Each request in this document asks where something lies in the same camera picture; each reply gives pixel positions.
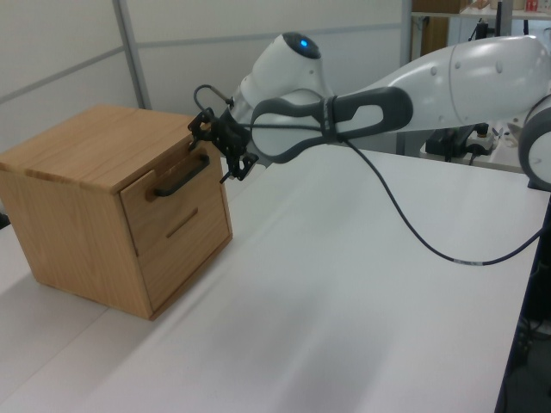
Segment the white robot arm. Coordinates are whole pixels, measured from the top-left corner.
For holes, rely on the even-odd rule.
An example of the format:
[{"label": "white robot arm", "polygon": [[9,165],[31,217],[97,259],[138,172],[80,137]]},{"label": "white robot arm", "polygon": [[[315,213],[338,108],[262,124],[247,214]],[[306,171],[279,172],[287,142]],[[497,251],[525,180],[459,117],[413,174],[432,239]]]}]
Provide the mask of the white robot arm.
[{"label": "white robot arm", "polygon": [[500,37],[444,48],[364,89],[334,96],[318,47],[291,33],[263,52],[221,119],[234,127],[251,122],[258,150],[284,163],[313,145],[531,111],[519,142],[521,165],[551,189],[551,103],[542,102],[550,80],[551,58],[538,40]]}]

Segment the drawer handle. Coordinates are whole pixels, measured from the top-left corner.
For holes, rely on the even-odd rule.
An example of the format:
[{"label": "drawer handle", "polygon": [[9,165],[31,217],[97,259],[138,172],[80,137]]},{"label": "drawer handle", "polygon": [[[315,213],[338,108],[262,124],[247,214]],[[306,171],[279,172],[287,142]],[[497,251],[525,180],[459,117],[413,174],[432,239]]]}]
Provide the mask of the drawer handle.
[{"label": "drawer handle", "polygon": [[210,164],[210,158],[208,155],[200,155],[199,159],[201,160],[201,165],[199,165],[194,170],[191,170],[186,176],[184,176],[180,181],[176,182],[173,186],[170,188],[155,188],[153,190],[153,193],[156,196],[171,196],[174,194],[178,189],[183,187],[186,183],[191,181],[193,178],[195,178],[199,173],[204,170],[209,164]]}]

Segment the cardboard box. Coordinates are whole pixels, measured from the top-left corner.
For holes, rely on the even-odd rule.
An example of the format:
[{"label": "cardboard box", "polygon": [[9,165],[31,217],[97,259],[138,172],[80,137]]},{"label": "cardboard box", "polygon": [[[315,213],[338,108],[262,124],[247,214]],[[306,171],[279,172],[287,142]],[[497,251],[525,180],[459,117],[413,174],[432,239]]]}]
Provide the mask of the cardboard box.
[{"label": "cardboard box", "polygon": [[470,3],[470,0],[412,0],[412,11],[458,14]]}]

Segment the wooden cabinet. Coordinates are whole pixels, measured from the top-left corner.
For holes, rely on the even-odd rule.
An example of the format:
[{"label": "wooden cabinet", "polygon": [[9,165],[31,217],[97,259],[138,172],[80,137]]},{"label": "wooden cabinet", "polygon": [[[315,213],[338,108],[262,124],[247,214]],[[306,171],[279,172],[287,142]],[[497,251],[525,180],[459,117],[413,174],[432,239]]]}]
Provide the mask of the wooden cabinet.
[{"label": "wooden cabinet", "polygon": [[99,106],[0,155],[34,278],[155,318],[232,238],[220,154],[191,117]]}]

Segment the drawer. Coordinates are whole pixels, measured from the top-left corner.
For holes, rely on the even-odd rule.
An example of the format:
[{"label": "drawer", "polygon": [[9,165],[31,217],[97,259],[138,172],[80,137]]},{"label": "drawer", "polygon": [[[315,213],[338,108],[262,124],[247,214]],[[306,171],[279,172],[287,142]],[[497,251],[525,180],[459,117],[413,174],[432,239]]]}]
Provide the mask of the drawer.
[{"label": "drawer", "polygon": [[184,226],[138,257],[153,311],[231,237],[220,191],[207,200]]},{"label": "drawer", "polygon": [[[170,238],[189,220],[200,218],[199,209],[202,212],[212,201],[209,195],[220,196],[220,156],[207,145],[200,145],[191,153],[185,146],[121,191],[138,256],[160,239]],[[183,181],[186,182],[173,194],[155,195],[156,190],[167,192]]]},{"label": "drawer", "polygon": [[121,191],[154,311],[231,237],[221,177],[220,155],[200,144],[175,151]]}]

